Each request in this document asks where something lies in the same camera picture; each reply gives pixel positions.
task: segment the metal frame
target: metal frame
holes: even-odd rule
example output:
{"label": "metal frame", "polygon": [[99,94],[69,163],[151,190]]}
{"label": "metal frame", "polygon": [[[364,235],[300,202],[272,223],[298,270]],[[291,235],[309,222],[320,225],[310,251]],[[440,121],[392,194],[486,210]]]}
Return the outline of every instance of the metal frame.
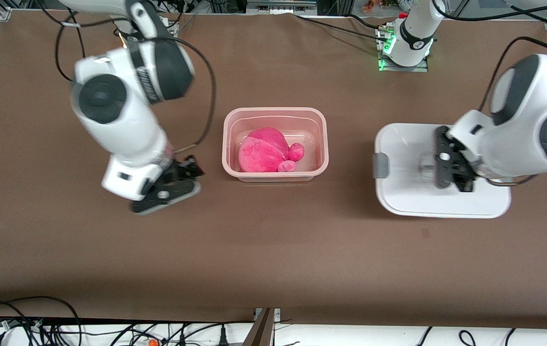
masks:
{"label": "metal frame", "polygon": [[271,346],[274,337],[275,310],[274,308],[262,309],[241,346]]}

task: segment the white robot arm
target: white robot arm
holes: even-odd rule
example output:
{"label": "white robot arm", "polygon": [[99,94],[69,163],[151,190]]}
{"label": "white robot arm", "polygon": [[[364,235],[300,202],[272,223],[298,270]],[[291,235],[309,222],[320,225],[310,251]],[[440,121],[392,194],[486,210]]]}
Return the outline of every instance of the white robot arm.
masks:
{"label": "white robot arm", "polygon": [[547,173],[547,55],[509,68],[491,96],[491,117],[471,110],[447,136],[488,179]]}
{"label": "white robot arm", "polygon": [[[436,0],[441,11],[445,10],[442,0]],[[443,16],[436,11],[432,0],[418,0],[406,18],[397,18],[391,43],[383,52],[399,66],[416,66],[429,54],[434,43],[434,33]]]}
{"label": "white robot arm", "polygon": [[[536,5],[520,2],[524,9]],[[429,13],[423,17],[431,20]],[[467,112],[452,126],[382,128],[373,158],[381,204],[395,214],[423,217],[504,214],[511,202],[508,186],[547,173],[547,55],[530,55],[502,73],[491,91],[489,116],[481,111]]]}
{"label": "white robot arm", "polygon": [[[128,18],[144,38],[75,64],[72,108],[92,137],[111,153],[102,186],[136,201],[133,211],[139,213],[198,193],[196,162],[175,160],[166,133],[150,109],[151,104],[182,97],[194,74],[184,49],[160,39],[170,33],[153,5],[146,0],[62,2],[76,11]],[[193,171],[190,179],[174,190],[163,188],[161,180],[181,179],[186,170]]]}

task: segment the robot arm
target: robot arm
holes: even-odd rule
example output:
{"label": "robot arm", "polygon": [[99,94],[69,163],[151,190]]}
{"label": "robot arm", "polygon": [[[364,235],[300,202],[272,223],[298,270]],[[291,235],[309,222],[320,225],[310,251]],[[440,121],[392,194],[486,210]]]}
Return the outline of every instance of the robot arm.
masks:
{"label": "robot arm", "polygon": [[[71,94],[79,121],[111,153],[102,186],[126,199],[142,201],[161,177],[171,174],[169,169],[179,165],[150,105],[187,92],[194,74],[192,62],[172,40],[157,39],[170,33],[146,0],[62,2],[76,11],[129,18],[145,38],[76,62]],[[176,179],[176,171],[172,173],[173,177],[164,178]],[[198,190],[196,182],[190,184],[194,188],[184,192]],[[166,192],[160,202],[172,204],[173,196]]]}
{"label": "robot arm", "polygon": [[447,133],[488,179],[547,173],[547,55],[509,68],[491,96],[491,117],[471,110]]}

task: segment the pink plastic container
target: pink plastic container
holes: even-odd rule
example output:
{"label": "pink plastic container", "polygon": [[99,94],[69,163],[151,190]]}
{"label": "pink plastic container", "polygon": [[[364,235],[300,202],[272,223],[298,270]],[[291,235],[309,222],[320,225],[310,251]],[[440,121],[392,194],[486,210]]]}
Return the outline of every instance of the pink plastic container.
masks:
{"label": "pink plastic container", "polygon": [[[261,127],[278,129],[289,144],[306,149],[294,172],[244,173],[237,155],[241,142]],[[327,124],[314,108],[238,108],[224,121],[223,167],[230,175],[247,183],[306,182],[321,174],[329,164]]]}

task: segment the table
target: table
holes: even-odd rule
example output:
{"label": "table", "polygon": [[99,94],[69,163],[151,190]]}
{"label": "table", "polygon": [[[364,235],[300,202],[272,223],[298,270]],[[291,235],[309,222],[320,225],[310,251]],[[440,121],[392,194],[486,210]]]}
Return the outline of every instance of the table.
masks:
{"label": "table", "polygon": [[[87,53],[120,46],[112,30],[83,29]],[[100,187],[108,155],[71,110],[56,31],[40,12],[0,23],[0,298],[58,296],[82,317],[242,320],[267,305],[298,323],[547,328],[547,174],[513,189],[494,220],[398,217],[372,179],[381,127],[451,124],[478,107],[506,44],[547,40],[542,24],[444,21],[430,72],[407,74],[379,72],[369,39],[292,15],[197,15],[180,37],[210,59],[219,85],[212,132],[192,151],[203,191],[147,217]],[[69,71],[80,50],[65,36]],[[504,65],[535,52],[545,51],[516,44]],[[177,147],[200,134],[208,109],[208,75],[190,54],[190,92],[153,107]],[[223,120],[239,107],[319,109],[328,169],[295,185],[227,175]]]}

